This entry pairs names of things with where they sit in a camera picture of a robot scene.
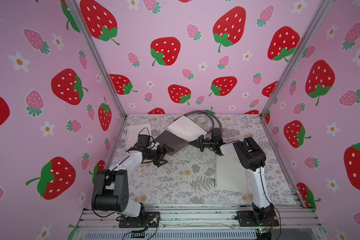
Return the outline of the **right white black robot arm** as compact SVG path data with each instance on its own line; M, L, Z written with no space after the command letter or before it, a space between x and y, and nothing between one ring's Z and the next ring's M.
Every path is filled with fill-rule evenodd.
M217 156L226 157L232 155L238 158L240 165L249 173L253 193L253 218L260 225L261 222L272 219L275 208L268 198L265 180L266 154L252 138L248 137L241 141L225 143L220 129L212 129L211 137L205 139L203 135L197 140L189 142L189 145L200 149L209 148Z

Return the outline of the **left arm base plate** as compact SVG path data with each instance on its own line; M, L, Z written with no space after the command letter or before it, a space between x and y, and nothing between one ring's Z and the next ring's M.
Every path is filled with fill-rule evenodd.
M155 228L160 221L160 212L145 212L138 217L122 216L119 228Z

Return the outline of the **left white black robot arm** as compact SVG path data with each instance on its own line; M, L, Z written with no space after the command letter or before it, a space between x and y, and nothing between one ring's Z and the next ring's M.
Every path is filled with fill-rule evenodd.
M130 200L128 177L145 160L158 168L165 165L168 162L165 160L166 154L174 152L168 145L152 142L151 139L149 135L138 135L137 142L127 150L124 160L95 174L91 202L95 214L111 211L129 218L145 217L144 205Z

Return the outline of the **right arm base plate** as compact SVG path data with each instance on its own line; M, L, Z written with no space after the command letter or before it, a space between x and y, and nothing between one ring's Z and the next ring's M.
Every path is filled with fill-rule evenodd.
M262 215L254 211L238 211L234 218L241 227L278 227L279 219L275 212Z

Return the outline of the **white spiral notebook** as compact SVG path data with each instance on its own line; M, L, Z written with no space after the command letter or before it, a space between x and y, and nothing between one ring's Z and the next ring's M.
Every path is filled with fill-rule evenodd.
M244 194L248 192L246 169L236 154L216 155L215 188Z

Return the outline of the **dark grey spiral notebook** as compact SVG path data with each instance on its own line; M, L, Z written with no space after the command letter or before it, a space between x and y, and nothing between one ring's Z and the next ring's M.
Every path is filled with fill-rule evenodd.
M200 135L204 136L206 134L207 132L191 119L181 116L156 137L155 142L173 149L173 152L167 153L167 155L173 156L186 147L189 142L195 141Z

